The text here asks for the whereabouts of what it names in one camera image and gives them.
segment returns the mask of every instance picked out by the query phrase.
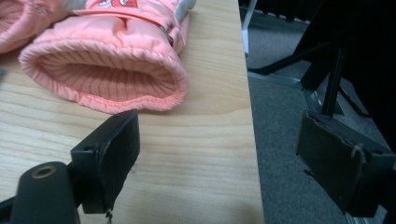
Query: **pink mitten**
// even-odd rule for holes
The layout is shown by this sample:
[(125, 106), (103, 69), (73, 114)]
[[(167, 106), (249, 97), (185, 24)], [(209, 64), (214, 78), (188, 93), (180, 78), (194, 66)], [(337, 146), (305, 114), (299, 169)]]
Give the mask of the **pink mitten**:
[(28, 43), (67, 16), (64, 0), (0, 0), (0, 53)]
[(35, 82), (95, 110), (169, 110), (188, 79), (178, 54), (195, 0), (89, 0), (20, 56)]

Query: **puffy glove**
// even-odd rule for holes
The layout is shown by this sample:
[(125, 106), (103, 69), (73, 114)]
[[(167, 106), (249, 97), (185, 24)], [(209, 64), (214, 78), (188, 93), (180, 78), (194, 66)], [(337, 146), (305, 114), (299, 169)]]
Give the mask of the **puffy glove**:
[(35, 82), (109, 114), (169, 110), (188, 92), (178, 54), (195, 0), (89, 0), (25, 48), (21, 68)]
[(27, 44), (67, 16), (64, 0), (0, 0), (0, 53)]

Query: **glove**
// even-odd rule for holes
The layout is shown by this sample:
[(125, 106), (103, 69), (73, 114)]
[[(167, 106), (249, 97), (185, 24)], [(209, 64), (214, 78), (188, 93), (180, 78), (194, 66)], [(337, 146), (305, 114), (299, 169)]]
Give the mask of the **glove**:
[(188, 92), (178, 54), (186, 45), (188, 9), (194, 4), (89, 0), (85, 9), (74, 11), (77, 16), (26, 47), (21, 68), (42, 87), (94, 110), (172, 109)]
[(0, 53), (27, 44), (67, 16), (64, 0), (0, 0)]

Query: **gray carpet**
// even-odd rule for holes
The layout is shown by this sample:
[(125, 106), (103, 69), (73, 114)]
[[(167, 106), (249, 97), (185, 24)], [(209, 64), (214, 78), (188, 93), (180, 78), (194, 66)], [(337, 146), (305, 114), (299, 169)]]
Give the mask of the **gray carpet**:
[[(241, 7), (242, 19), (245, 13)], [(255, 12), (248, 28), (247, 67), (262, 67), (290, 56), (307, 25)], [(296, 63), (276, 71), (276, 76), (301, 78), (308, 66), (308, 62)], [(326, 192), (304, 174), (306, 167), (295, 156), (300, 117), (308, 109), (303, 92), (255, 77), (248, 81), (265, 223), (347, 223)], [(325, 84), (319, 88), (319, 96), (323, 95)], [(342, 80), (342, 86), (359, 102), (350, 83)], [(337, 101), (344, 115), (335, 115), (336, 119), (387, 147), (371, 119), (359, 116), (342, 96)]]

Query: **light wood surface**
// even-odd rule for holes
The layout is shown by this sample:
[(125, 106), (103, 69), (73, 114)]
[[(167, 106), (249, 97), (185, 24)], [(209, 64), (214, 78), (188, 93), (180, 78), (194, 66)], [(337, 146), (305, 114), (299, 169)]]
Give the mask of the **light wood surface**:
[[(0, 201), (19, 177), (70, 150), (109, 115), (61, 99), (20, 69), (19, 51), (0, 56)], [(141, 111), (141, 153), (116, 201), (113, 223), (263, 223), (241, 22), (236, 0), (198, 0), (188, 46), (187, 100)], [(85, 215), (81, 223), (106, 223)]]

